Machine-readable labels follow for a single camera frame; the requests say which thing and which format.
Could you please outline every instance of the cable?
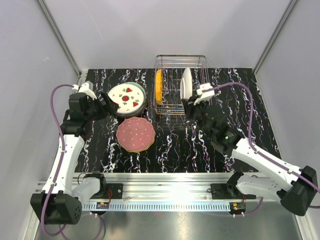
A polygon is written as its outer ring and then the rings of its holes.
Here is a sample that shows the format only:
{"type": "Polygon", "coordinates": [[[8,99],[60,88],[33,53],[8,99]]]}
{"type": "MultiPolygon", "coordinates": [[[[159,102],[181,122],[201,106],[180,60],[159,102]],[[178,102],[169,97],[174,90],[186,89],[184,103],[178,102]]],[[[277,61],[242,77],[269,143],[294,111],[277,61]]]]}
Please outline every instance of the cable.
{"type": "Polygon", "coordinates": [[[58,174],[59,174],[59,171],[60,171],[60,168],[61,168],[61,165],[62,165],[62,160],[64,158],[65,149],[66,149],[64,134],[63,134],[62,129],[60,127],[60,124],[59,124],[59,121],[58,121],[58,118],[57,118],[57,115],[56,115],[56,112],[55,112],[55,108],[54,108],[54,95],[55,95],[55,92],[56,92],[57,89],[62,88],[62,87],[71,87],[71,88],[73,88],[74,86],[70,85],[70,84],[58,85],[52,90],[51,96],[50,96],[50,108],[51,108],[51,112],[52,112],[55,124],[56,124],[56,126],[58,127],[58,130],[59,130],[59,136],[61,138],[61,145],[62,145],[62,151],[61,151],[60,159],[59,159],[58,166],[56,168],[56,172],[55,172],[53,180],[52,180],[53,184],[51,184],[51,186],[49,188],[49,191],[48,191],[48,193],[47,193],[47,195],[45,197],[45,200],[44,200],[44,203],[43,203],[43,208],[42,208],[42,211],[41,211],[41,219],[40,219],[41,228],[44,231],[44,233],[46,235],[50,236],[50,237],[55,237],[55,236],[59,235],[63,231],[63,229],[65,229],[65,227],[66,227],[66,225],[63,225],[62,228],[58,232],[50,233],[50,232],[48,232],[46,230],[46,226],[45,226],[45,215],[46,215],[46,209],[47,209],[48,201],[49,201],[50,195],[51,195],[51,193],[52,193],[52,191],[54,189],[54,186],[55,186],[54,183],[56,182],[56,180],[58,178],[58,174]]]}
{"type": "MultiPolygon", "coordinates": [[[[313,187],[318,193],[320,193],[320,188],[318,188],[315,184],[313,184],[311,181],[309,181],[308,179],[306,179],[304,176],[301,176],[300,174],[296,173],[295,171],[291,171],[289,168],[282,166],[280,163],[276,162],[275,160],[273,160],[272,158],[266,156],[265,154],[263,154],[262,152],[257,151],[257,149],[255,148],[255,146],[252,143],[252,139],[251,139],[251,128],[252,128],[252,119],[253,119],[253,108],[254,108],[254,100],[251,94],[251,91],[249,90],[249,88],[240,83],[240,82],[228,82],[225,84],[222,84],[220,86],[215,86],[212,90],[218,90],[218,89],[222,89],[224,87],[227,86],[231,86],[231,85],[238,85],[240,87],[243,87],[246,92],[249,94],[250,97],[250,112],[249,112],[249,126],[248,126],[248,142],[249,145],[251,146],[251,148],[260,156],[264,157],[265,159],[267,159],[268,161],[270,161],[271,163],[275,164],[276,166],[278,166],[279,168],[282,168],[283,170],[287,171],[287,172],[291,172],[291,174],[295,175],[296,177],[300,178],[301,180],[305,181],[307,184],[309,184],[311,187],[313,187]]],[[[312,209],[320,209],[320,206],[309,206],[312,209]]]]}
{"type": "Polygon", "coordinates": [[[245,200],[246,200],[246,195],[243,194],[243,199],[240,203],[242,204],[245,200]]]}
{"type": "Polygon", "coordinates": [[[80,174],[78,175],[78,178],[76,179],[76,181],[78,182],[79,185],[80,185],[80,183],[79,183],[79,178],[80,178],[81,174],[85,174],[85,176],[87,176],[87,174],[86,174],[85,172],[82,172],[82,173],[80,173],[80,174]]]}
{"type": "MultiPolygon", "coordinates": [[[[94,214],[94,216],[99,218],[99,220],[100,220],[100,228],[99,228],[98,233],[96,234],[96,236],[95,236],[92,240],[98,239],[99,235],[101,234],[102,228],[103,228],[103,226],[104,226],[104,221],[103,221],[102,217],[99,216],[98,214],[94,214]]],[[[70,240],[70,239],[67,238],[67,236],[64,234],[63,230],[64,230],[64,228],[61,227],[61,225],[59,224],[59,231],[61,231],[60,233],[61,233],[62,237],[63,237],[65,240],[70,240]]]]}
{"type": "Polygon", "coordinates": [[[108,205],[110,205],[111,198],[112,198],[112,191],[109,189],[109,190],[107,191],[107,193],[108,193],[108,196],[109,196],[109,202],[108,202],[108,205]]]}
{"type": "Polygon", "coordinates": [[[246,214],[244,214],[244,215],[235,215],[235,217],[244,217],[244,216],[250,216],[250,215],[252,215],[252,214],[254,214],[254,213],[256,213],[256,212],[258,212],[259,211],[259,209],[261,208],[261,206],[262,206],[262,202],[264,201],[264,198],[263,197],[261,197],[260,198],[260,201],[259,201],[259,204],[258,204],[258,206],[254,209],[254,210],[252,210],[252,211],[250,211],[250,212],[248,212],[248,213],[246,213],[246,214]]]}

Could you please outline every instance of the table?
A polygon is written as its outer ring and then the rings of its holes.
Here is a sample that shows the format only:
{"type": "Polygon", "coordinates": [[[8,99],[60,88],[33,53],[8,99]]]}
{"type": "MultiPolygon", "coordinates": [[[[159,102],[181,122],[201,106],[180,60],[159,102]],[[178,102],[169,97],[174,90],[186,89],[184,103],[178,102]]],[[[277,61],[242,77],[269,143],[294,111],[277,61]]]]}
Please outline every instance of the table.
{"type": "MultiPolygon", "coordinates": [[[[257,203],[249,204],[252,209],[257,203]]],[[[212,212],[107,212],[102,216],[101,240],[302,240],[295,216],[275,202],[263,203],[255,214],[223,217],[212,212]]],[[[56,233],[56,225],[47,225],[56,233]]],[[[73,240],[90,240],[99,231],[99,221],[82,216],[77,225],[68,226],[65,235],[73,240]]],[[[48,237],[38,228],[35,240],[63,240],[48,237]]]]}
{"type": "MultiPolygon", "coordinates": [[[[251,68],[209,68],[214,85],[241,82],[247,85],[254,100],[252,123],[253,141],[280,158],[278,146],[264,106],[256,78],[251,68]]],[[[140,153],[127,152],[116,138],[118,125],[123,121],[113,116],[94,121],[91,134],[78,158],[76,172],[103,173],[222,173],[255,172],[246,163],[216,152],[204,138],[196,123],[184,116],[159,117],[153,106],[154,69],[90,69],[86,81],[93,90],[108,92],[114,86],[137,82],[147,91],[148,106],[141,114],[150,121],[156,132],[154,144],[140,153]]],[[[249,96],[238,86],[225,88],[214,96],[216,114],[226,116],[228,122],[244,135],[248,134],[249,96]]]]}

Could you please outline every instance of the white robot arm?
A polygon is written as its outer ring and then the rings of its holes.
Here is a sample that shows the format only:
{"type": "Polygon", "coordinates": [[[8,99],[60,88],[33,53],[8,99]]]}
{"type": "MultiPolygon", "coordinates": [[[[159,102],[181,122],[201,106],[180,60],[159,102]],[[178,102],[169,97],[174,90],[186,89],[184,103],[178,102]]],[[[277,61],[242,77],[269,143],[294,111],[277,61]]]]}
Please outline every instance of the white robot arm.
{"type": "Polygon", "coordinates": [[[196,96],[182,99],[186,117],[197,121],[216,151],[241,160],[268,176],[258,178],[235,172],[226,184],[228,193],[280,201],[290,212],[304,216],[317,191],[292,172],[318,186],[316,171],[309,166],[302,169],[285,162],[255,144],[253,149],[247,137],[243,138],[238,130],[232,129],[224,118],[217,118],[214,107],[207,102],[214,94],[211,84],[205,83],[200,85],[196,96]]]}
{"type": "Polygon", "coordinates": [[[92,91],[93,84],[85,82],[81,87],[74,85],[76,93],[69,97],[69,109],[65,112],[61,138],[49,178],[41,193],[34,193],[31,206],[41,220],[45,210],[45,224],[76,224],[80,220],[82,205],[92,196],[102,197],[107,189],[105,177],[101,173],[88,173],[83,181],[72,190],[72,179],[79,154],[84,147],[92,121],[115,115],[118,105],[108,95],[101,93],[103,105],[92,91]]]}

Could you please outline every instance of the white wall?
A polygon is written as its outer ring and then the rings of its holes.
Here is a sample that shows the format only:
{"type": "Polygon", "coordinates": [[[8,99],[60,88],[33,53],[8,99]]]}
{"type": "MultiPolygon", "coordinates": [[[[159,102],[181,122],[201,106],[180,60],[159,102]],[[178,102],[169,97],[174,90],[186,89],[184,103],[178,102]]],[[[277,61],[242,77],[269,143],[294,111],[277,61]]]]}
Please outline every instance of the white wall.
{"type": "MultiPolygon", "coordinates": [[[[320,184],[320,2],[299,1],[257,74],[285,161],[317,170],[320,184]]],[[[312,203],[320,205],[319,194],[312,203]]],[[[308,210],[318,231],[320,210],[308,210]]]]}
{"type": "Polygon", "coordinates": [[[45,0],[81,69],[154,68],[158,54],[203,54],[252,68],[289,0],[45,0]]]}
{"type": "MultiPolygon", "coordinates": [[[[77,78],[35,0],[0,1],[0,58],[0,239],[20,240],[58,142],[51,90],[77,78]]],[[[69,93],[55,97],[59,119],[69,93]]]]}

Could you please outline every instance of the dish rack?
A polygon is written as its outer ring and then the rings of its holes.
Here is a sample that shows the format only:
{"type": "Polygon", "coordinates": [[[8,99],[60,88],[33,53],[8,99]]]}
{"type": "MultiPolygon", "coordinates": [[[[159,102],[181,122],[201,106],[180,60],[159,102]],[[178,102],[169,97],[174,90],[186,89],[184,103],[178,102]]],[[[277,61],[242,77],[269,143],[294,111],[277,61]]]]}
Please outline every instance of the dish rack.
{"type": "Polygon", "coordinates": [[[200,84],[208,83],[209,73],[204,55],[161,54],[156,56],[155,75],[162,70],[162,104],[156,103],[156,84],[153,91],[153,105],[158,115],[185,115],[180,98],[180,82],[185,68],[192,75],[192,94],[200,84]]]}

